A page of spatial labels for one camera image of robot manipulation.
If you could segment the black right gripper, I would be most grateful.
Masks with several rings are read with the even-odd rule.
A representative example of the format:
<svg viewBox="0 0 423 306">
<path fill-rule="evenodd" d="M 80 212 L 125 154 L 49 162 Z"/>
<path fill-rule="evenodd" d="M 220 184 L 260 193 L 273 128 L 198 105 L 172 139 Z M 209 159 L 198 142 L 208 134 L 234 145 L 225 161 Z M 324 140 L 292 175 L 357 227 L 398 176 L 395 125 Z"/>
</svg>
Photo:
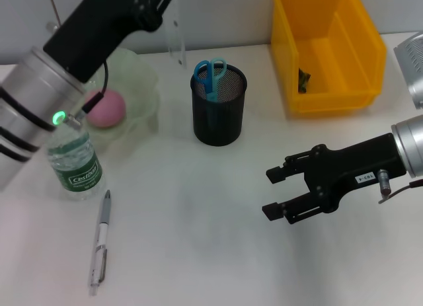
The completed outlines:
<svg viewBox="0 0 423 306">
<path fill-rule="evenodd" d="M 287 156 L 281 167 L 266 171 L 272 184 L 303 173 L 309 193 L 262 206 L 262 212 L 270 221 L 285 218 L 289 224 L 334 212 L 347 193 L 378 183 L 380 170 L 387 171 L 389 178 L 406 174 L 392 134 L 339 150 L 317 145 L 311 151 Z"/>
</svg>

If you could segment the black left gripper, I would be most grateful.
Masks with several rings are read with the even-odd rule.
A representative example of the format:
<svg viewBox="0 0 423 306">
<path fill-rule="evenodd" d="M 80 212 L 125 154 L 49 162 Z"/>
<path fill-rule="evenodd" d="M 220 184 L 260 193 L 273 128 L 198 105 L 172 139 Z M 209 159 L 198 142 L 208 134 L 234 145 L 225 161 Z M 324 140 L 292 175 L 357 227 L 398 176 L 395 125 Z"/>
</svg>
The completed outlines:
<svg viewBox="0 0 423 306">
<path fill-rule="evenodd" d="M 86 83 L 128 35 L 158 30 L 171 1 L 82 0 L 43 50 Z"/>
</svg>

